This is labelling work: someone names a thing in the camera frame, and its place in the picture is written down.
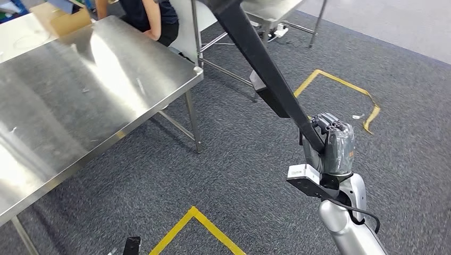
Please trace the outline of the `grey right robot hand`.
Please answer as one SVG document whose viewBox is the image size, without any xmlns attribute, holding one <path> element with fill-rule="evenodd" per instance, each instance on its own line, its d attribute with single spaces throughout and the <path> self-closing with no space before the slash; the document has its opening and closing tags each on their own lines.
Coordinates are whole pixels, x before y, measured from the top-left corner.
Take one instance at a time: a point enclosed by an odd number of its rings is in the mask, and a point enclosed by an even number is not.
<svg viewBox="0 0 451 255">
<path fill-rule="evenodd" d="M 302 145 L 307 163 L 321 174 L 347 176 L 352 173 L 354 161 L 355 136 L 353 127 L 333 114 L 324 112 L 311 119 L 313 128 L 319 127 L 326 135 L 324 151 L 313 149 L 302 136 Z"/>
</svg>

